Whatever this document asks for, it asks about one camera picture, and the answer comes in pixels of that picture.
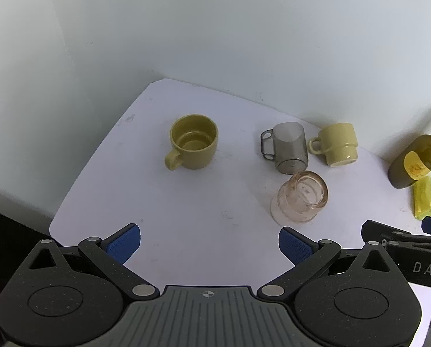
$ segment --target bottle label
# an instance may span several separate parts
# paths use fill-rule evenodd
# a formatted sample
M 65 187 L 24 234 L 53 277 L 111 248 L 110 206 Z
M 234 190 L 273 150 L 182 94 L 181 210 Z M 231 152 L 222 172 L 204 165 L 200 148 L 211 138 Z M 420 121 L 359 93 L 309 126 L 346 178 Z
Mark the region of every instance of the bottle label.
M 414 180 L 419 180 L 429 173 L 429 168 L 424 165 L 415 151 L 409 151 L 405 155 L 404 168 L 407 174 Z

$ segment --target tabletop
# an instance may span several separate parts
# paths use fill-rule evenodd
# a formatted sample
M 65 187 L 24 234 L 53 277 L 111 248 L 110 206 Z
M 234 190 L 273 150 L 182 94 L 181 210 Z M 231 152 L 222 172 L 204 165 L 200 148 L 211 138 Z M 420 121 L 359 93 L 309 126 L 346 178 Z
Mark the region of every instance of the tabletop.
M 168 131 L 187 114 L 219 128 L 217 152 L 201 170 L 169 171 Z M 64 246 L 105 238 L 128 223 L 140 227 L 140 248 L 125 263 L 161 291 L 168 284 L 250 285 L 254 292 L 292 264 L 278 249 L 281 229 L 269 203 L 289 179 L 260 153 L 260 134 L 297 121 L 306 139 L 319 128 L 272 108 L 174 80 L 150 84 L 111 129 L 72 185 L 51 223 Z M 358 148 L 357 162 L 330 168 L 309 154 L 308 169 L 326 182 L 326 207 L 294 228 L 312 240 L 361 248 L 362 224 L 372 219 L 423 235 L 409 189 L 387 180 L 388 163 Z M 412 285 L 422 321 L 411 346 L 422 346 L 431 318 L 431 288 Z

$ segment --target triangular hole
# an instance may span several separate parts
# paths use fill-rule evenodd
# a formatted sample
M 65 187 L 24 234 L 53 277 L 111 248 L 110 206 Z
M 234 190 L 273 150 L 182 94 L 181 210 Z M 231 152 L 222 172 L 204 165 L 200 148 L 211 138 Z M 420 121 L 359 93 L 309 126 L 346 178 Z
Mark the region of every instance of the triangular hole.
M 36 269 L 43 269 L 45 267 L 53 267 L 56 266 L 52 254 L 50 253 L 49 249 L 42 249 L 36 259 L 34 259 L 34 262 L 31 264 L 30 269 L 36 270 Z
M 364 269 L 369 270 L 377 270 L 377 271 L 384 271 L 388 272 L 389 267 L 386 265 L 386 262 L 384 261 L 383 257 L 381 257 L 381 254 L 377 250 L 372 250 L 370 254 L 368 255 L 364 265 Z

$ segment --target mug handle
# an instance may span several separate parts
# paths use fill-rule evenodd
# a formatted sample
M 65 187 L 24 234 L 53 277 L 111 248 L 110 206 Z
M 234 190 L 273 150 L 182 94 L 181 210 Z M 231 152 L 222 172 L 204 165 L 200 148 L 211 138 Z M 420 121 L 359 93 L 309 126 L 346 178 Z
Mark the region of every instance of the mug handle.
M 183 162 L 180 153 L 175 149 L 168 153 L 164 159 L 165 166 L 171 171 L 175 170 Z
M 267 133 L 270 133 L 270 137 L 267 137 L 267 138 L 264 138 L 264 136 L 267 134 Z M 264 142 L 266 141 L 266 140 L 270 140 L 270 139 L 272 139 L 273 138 L 273 129 L 269 129 L 269 130 L 266 130 L 265 132 L 262 132 L 262 134 L 260 135 L 260 152 L 262 153 L 262 155 L 263 155 L 263 157 L 265 158 L 265 159 L 267 159 L 267 160 L 275 160 L 275 154 L 269 154 L 269 153 L 266 153 L 265 151 L 264 151 Z
M 323 154 L 323 151 L 321 151 L 321 150 L 316 150 L 316 149 L 314 149 L 314 148 L 312 147 L 314 142 L 320 142 L 320 138 L 319 138 L 319 137 L 314 137 L 314 138 L 311 138 L 311 139 L 309 140 L 309 151 L 310 151 L 312 154 L 314 154 L 314 155 L 321 155 L 321 154 Z

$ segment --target gray ribbed panel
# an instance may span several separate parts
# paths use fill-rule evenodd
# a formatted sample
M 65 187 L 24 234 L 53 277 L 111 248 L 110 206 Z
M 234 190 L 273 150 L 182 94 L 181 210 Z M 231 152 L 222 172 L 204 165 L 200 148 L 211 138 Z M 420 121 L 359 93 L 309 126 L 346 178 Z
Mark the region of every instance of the gray ribbed panel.
M 211 291 L 213 296 L 203 293 Z M 105 335 L 85 347 L 318 347 L 286 309 L 252 297 L 247 287 L 168 286 L 134 302 Z

